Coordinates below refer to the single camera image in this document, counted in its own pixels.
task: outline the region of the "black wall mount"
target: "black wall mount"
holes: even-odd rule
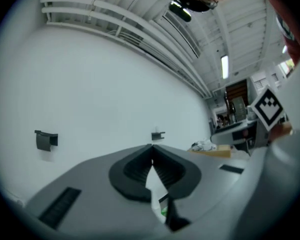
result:
[[[35,130],[36,134],[36,147],[38,150],[49,151],[51,152],[51,146],[58,146],[58,134],[46,133],[40,130]]]
[[[151,133],[151,138],[153,141],[157,141],[157,140],[162,140],[164,139],[164,137],[161,136],[161,134],[165,134],[165,131],[162,132],[152,132]]]

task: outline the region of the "ceiling beam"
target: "ceiling beam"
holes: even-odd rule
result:
[[[264,34],[264,41],[263,41],[263,45],[262,45],[262,50],[261,50],[261,54],[259,57],[259,61],[258,64],[255,66],[255,68],[257,70],[261,69],[261,65],[262,65],[262,60],[265,58],[268,48],[269,48],[269,43],[270,43],[270,36],[271,36],[271,30],[272,30],[272,26],[274,24],[274,20],[275,20],[275,11],[272,8],[269,0],[265,0],[265,5],[266,5],[266,25],[265,25],[265,34]]]
[[[231,40],[230,40],[229,31],[228,31],[227,20],[221,9],[221,6],[217,6],[216,8],[214,8],[212,10],[212,13],[213,13],[215,20],[219,26],[222,39],[225,42],[224,51],[225,51],[226,55],[229,56],[229,77],[227,79],[227,81],[229,81],[229,79],[231,78],[232,71],[233,71],[233,50],[232,50],[232,46],[231,46]]]

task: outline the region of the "yellow box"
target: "yellow box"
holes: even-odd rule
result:
[[[230,145],[218,145],[216,150],[211,150],[211,151],[195,151],[189,149],[188,152],[212,156],[212,157],[231,158]]]

